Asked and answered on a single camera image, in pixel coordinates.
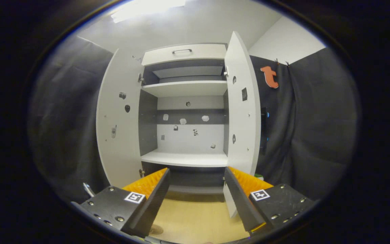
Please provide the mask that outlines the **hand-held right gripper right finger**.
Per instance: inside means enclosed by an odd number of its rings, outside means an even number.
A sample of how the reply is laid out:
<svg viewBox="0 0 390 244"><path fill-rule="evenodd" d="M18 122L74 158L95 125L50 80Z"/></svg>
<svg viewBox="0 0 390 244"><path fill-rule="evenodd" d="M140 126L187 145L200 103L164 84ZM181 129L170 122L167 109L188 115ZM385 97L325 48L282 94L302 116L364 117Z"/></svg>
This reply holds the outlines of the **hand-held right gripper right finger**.
<svg viewBox="0 0 390 244"><path fill-rule="evenodd" d="M223 180L250 234L282 228L318 203L288 184L272 185L232 167L226 167Z"/></svg>

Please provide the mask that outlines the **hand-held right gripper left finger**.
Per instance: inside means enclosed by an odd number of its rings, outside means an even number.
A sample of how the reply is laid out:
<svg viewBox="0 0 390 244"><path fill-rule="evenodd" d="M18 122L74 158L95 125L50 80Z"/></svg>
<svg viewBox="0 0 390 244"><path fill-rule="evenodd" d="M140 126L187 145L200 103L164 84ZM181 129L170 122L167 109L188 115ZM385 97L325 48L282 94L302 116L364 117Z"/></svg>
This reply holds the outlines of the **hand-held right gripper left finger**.
<svg viewBox="0 0 390 244"><path fill-rule="evenodd" d="M105 226L144 238L168 192L170 176L169 168L163 168L123 188L108 186L80 204L80 210Z"/></svg>

